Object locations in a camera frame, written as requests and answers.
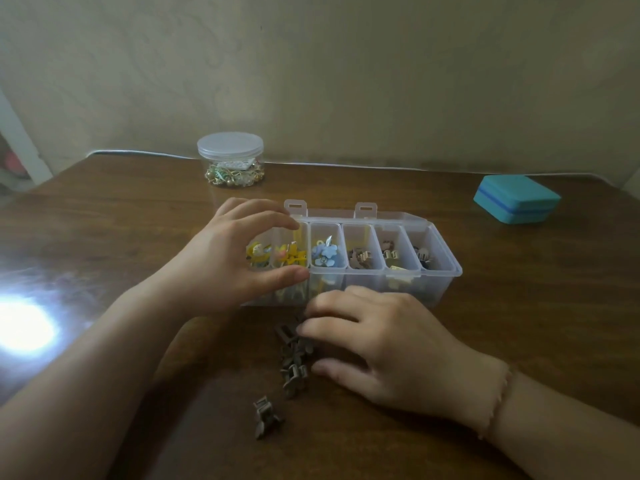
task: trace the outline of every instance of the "white lid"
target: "white lid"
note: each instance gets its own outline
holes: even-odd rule
[[[209,160],[248,159],[263,151],[262,138],[251,133],[213,133],[198,140],[198,153]]]

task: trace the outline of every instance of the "forearm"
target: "forearm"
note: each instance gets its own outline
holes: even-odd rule
[[[180,319],[145,283],[0,410],[0,478],[94,479],[115,457]]]
[[[535,480],[640,478],[640,429],[516,374],[489,440]]]

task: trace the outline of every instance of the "person's left hand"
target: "person's left hand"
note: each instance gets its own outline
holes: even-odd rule
[[[252,271],[246,247],[272,227],[300,227],[272,200],[230,198],[180,253],[145,284],[185,319],[224,312],[308,279],[303,266]]]

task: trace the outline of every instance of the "round plastic jar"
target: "round plastic jar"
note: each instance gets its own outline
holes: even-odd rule
[[[204,177],[215,187],[243,188],[264,177],[262,138],[251,133],[213,133],[198,141]]]

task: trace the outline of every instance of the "blue stripe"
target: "blue stripe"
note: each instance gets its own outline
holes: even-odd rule
[[[482,195],[484,195],[485,197],[487,197],[487,199],[489,199],[490,201],[492,201],[494,204],[496,204],[498,207],[500,207],[503,210],[506,210],[508,213],[510,214],[514,214],[514,215],[523,215],[523,214],[542,214],[542,213],[546,213],[546,212],[551,212],[553,210],[553,208],[551,209],[533,209],[533,210],[518,210],[518,209],[510,209],[509,207],[507,207],[505,204],[503,204],[501,201],[499,201],[498,199],[496,199],[496,197],[494,197],[493,195],[491,195],[489,192],[487,192],[486,190],[484,190],[484,188],[482,187],[478,187],[478,192],[482,193]]]

